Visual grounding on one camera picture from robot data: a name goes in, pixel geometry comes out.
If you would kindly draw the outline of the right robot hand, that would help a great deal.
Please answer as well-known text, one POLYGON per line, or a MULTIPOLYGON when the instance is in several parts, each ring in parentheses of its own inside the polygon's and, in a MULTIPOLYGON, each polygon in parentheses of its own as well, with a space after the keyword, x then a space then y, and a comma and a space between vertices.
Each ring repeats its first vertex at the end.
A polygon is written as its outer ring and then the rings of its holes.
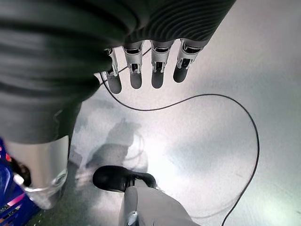
POLYGON ((115 47, 130 82, 142 84, 143 42, 151 42, 152 85, 160 88, 170 48, 181 40, 174 80, 234 5, 232 0, 3 0, 0 3, 0 136, 14 181, 41 209, 61 198, 69 147, 83 101, 107 74, 121 91, 115 47))

